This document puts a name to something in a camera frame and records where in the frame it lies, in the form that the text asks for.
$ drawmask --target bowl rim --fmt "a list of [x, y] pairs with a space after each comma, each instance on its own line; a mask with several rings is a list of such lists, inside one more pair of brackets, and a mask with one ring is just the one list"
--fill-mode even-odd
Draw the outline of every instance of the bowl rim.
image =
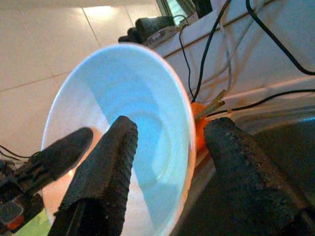
[[194, 122], [194, 118], [193, 118], [193, 114], [192, 114], [192, 110], [191, 110], [191, 106], [190, 106], [190, 101], [189, 101], [188, 95], [186, 93], [186, 90], [184, 88], [184, 85], [182, 84], [182, 81], [180, 80], [180, 78], [177, 75], [177, 73], [175, 72], [175, 70], [169, 65], [169, 63], [163, 57], [161, 57], [157, 52], [153, 51], [152, 49], [150, 49], [148, 47], [145, 47], [145, 46], [139, 45], [139, 44], [135, 44], [135, 43], [111, 44], [111, 45], [108, 45], [106, 47], [103, 47], [103, 48], [97, 50], [96, 52], [94, 52], [91, 55], [89, 55], [88, 57], [86, 57], [83, 61], [81, 61], [73, 69], [73, 71], [68, 75], [67, 79], [65, 80], [63, 85], [60, 87], [60, 89], [59, 89], [59, 91], [58, 91], [58, 93], [57, 93], [57, 95], [56, 95], [56, 97], [52, 103], [52, 106], [51, 106], [51, 109], [49, 111], [48, 118], [47, 118], [47, 121], [45, 124], [44, 132], [43, 132], [41, 149], [45, 148], [45, 141], [46, 141], [47, 136], [48, 136], [48, 134], [47, 134], [48, 126], [51, 122], [52, 114], [54, 113], [54, 109], [58, 103], [59, 96], [60, 96], [61, 92], [63, 91], [65, 85], [69, 81], [69, 78], [72, 77], [82, 65], [84, 65], [87, 61], [91, 60], [92, 58], [96, 57], [97, 55], [102, 54], [104, 52], [107, 52], [109, 50], [124, 49], [124, 48], [129, 49], [129, 50], [130, 49], [137, 50], [137, 51], [140, 51], [141, 53], [145, 53], [149, 56], [152, 56], [155, 59], [155, 61], [157, 61], [171, 75], [171, 77], [175, 81], [175, 86], [179, 92], [179, 95], [183, 99], [184, 104], [186, 104], [186, 106], [184, 106], [184, 107], [185, 107], [185, 114], [186, 114], [187, 121], [188, 121], [189, 136], [190, 136], [190, 139], [189, 139], [189, 156], [188, 156], [187, 171], [186, 171], [183, 189], [181, 192], [180, 201], [178, 202], [177, 208], [176, 208], [173, 216], [171, 217], [170, 221], [167, 222], [166, 226], [162, 230], [162, 235], [169, 235], [172, 232], [172, 230], [174, 229], [176, 223], [178, 222], [179, 217], [180, 217], [180, 215], [184, 209], [186, 199], [188, 197], [188, 192], [190, 189], [192, 176], [193, 176], [193, 172], [194, 172], [194, 167], [195, 167], [195, 161], [196, 161], [196, 145], [195, 145], [196, 129], [195, 129], [195, 122]]

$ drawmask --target white bowl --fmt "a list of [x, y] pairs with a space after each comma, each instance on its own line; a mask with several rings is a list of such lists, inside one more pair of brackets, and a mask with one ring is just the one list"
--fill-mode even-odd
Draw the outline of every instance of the white bowl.
[[[94, 138], [85, 158], [120, 115], [134, 121], [139, 133], [122, 235], [168, 235], [190, 187], [195, 127], [180, 79], [158, 54], [143, 46], [119, 44], [86, 58], [57, 94], [42, 148], [88, 126]], [[43, 189], [51, 222], [73, 173]]]

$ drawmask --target textured black grip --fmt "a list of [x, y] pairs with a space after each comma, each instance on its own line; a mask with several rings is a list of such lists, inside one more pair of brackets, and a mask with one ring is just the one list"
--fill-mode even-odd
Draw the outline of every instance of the textured black grip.
[[210, 122], [205, 141], [233, 209], [233, 235], [275, 235], [308, 205], [253, 137], [229, 118]]
[[67, 211], [80, 200], [98, 201], [108, 229], [106, 235], [120, 235], [137, 140], [136, 124], [118, 117], [76, 170], [59, 211]]

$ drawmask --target orange object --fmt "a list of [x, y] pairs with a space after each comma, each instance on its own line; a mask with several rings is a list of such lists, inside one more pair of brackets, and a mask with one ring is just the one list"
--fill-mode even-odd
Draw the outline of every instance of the orange object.
[[6, 226], [8, 227], [8, 229], [14, 230], [14, 229], [18, 228], [23, 222], [24, 222], [24, 216], [20, 215], [20, 216], [16, 217], [15, 220], [13, 220], [9, 224], [7, 224]]
[[[199, 114], [201, 111], [203, 111], [204, 108], [205, 108], [204, 105], [197, 103], [197, 102], [193, 102], [191, 104], [191, 109], [192, 109], [192, 113], [194, 116]], [[206, 127], [206, 125], [208, 123], [209, 123], [209, 120], [206, 120], [205, 118], [201, 118], [201, 119], [195, 121], [197, 153], [206, 146], [203, 132], [204, 132], [204, 128]]]

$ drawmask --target white tile floor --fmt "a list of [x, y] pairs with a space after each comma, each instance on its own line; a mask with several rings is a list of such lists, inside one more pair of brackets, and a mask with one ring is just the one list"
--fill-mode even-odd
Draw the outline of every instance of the white tile floor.
[[69, 72], [100, 47], [116, 43], [156, 5], [0, 9], [0, 144], [28, 155]]

